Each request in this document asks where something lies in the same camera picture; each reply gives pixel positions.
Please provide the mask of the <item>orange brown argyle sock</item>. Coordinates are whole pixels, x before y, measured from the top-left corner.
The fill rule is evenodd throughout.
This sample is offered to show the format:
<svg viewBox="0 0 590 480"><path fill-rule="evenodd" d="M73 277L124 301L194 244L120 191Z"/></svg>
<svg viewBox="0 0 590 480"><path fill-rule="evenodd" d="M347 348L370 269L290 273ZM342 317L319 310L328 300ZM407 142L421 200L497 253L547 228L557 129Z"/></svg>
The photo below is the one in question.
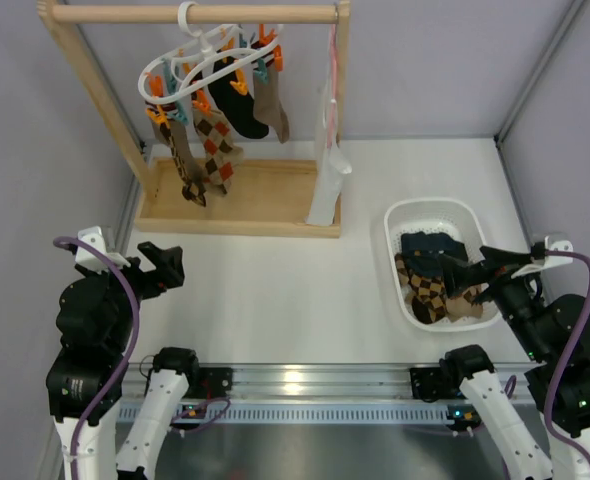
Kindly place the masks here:
<svg viewBox="0 0 590 480"><path fill-rule="evenodd" d="M205 152L204 168L212 192L226 196L234 170L244 160L244 150L232 138L225 115L217 109L204 113L192 107L194 129Z"/></svg>

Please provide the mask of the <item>black sock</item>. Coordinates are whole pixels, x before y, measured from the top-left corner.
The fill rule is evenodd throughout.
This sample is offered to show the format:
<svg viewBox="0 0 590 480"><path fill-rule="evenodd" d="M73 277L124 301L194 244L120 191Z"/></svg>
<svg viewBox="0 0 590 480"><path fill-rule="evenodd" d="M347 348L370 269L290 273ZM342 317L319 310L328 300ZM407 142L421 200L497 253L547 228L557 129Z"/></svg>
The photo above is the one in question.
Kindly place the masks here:
<svg viewBox="0 0 590 480"><path fill-rule="evenodd" d="M239 135L251 140L263 139L269 127L254 117L254 99L250 93L240 94L232 85L236 81L236 73L229 72L208 85L209 93Z"/></svg>

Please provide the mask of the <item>white plastic clip hanger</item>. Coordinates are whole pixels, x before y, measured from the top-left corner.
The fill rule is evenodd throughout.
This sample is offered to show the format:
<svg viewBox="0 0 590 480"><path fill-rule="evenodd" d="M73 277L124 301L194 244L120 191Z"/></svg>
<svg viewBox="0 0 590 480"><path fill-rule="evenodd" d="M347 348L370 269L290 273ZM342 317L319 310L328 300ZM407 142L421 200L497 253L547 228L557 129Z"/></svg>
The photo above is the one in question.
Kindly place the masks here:
<svg viewBox="0 0 590 480"><path fill-rule="evenodd" d="M259 45L243 42L243 28L221 24L209 31L193 27L188 20L197 3L185 1L177 12L177 25L189 41L152 60L142 70L137 88L151 105L179 102L231 74L233 88L248 92L244 69L267 59L281 59L282 24L266 32L258 29Z"/></svg>

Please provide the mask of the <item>tan brown argyle sock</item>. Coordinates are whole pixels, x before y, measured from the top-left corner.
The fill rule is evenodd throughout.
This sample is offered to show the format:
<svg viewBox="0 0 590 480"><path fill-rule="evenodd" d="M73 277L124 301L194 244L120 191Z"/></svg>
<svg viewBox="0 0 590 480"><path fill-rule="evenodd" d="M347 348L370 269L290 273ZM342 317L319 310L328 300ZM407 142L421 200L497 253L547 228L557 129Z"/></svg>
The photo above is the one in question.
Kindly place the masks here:
<svg viewBox="0 0 590 480"><path fill-rule="evenodd" d="M177 120L169 121L168 146L182 182L182 196L187 201L205 207L203 171L191 153L185 126Z"/></svg>

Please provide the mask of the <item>taupe striped-cuff sock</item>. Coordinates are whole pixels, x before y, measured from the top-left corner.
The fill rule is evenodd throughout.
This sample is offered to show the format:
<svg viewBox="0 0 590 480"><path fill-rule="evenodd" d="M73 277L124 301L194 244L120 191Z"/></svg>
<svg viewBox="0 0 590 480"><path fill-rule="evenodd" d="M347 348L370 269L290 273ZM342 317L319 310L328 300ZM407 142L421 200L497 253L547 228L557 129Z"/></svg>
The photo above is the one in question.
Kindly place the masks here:
<svg viewBox="0 0 590 480"><path fill-rule="evenodd" d="M176 165L182 165L182 180L190 180L199 188L204 188L203 170L191 153L185 125L176 120L173 114L161 114L159 109L159 106L146 104L146 114L156 140L171 150Z"/></svg>

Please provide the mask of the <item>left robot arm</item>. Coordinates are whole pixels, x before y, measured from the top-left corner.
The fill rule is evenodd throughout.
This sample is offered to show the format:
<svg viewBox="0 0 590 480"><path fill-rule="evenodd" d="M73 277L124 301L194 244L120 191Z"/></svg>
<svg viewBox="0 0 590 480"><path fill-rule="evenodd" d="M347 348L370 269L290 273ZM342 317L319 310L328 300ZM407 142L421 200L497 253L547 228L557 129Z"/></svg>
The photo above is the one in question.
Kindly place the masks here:
<svg viewBox="0 0 590 480"><path fill-rule="evenodd" d="M122 446L115 432L123 382L140 330L143 301L184 284L183 250L139 244L140 257L109 253L103 240L59 237L81 279L59 298L61 349L46 377L49 411L68 479L151 479L182 397L199 377L191 349L153 358L146 394ZM153 265L145 271L141 257Z"/></svg>

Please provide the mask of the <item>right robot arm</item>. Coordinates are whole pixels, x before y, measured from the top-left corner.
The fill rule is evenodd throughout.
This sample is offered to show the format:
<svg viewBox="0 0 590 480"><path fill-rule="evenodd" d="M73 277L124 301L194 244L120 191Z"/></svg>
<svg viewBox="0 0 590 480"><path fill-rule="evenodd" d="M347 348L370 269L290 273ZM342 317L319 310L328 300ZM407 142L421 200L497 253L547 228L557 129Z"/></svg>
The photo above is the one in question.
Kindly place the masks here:
<svg viewBox="0 0 590 480"><path fill-rule="evenodd" d="M544 240L527 253L480 249L477 263L442 254L446 292L454 297L482 286L474 299L500 312L533 361L527 387L547 432L543 451L502 389L497 370L479 345L447 352L444 378L472 404L513 479L590 479L590 258L568 241ZM585 295L546 303L541 273L575 260L588 269Z"/></svg>

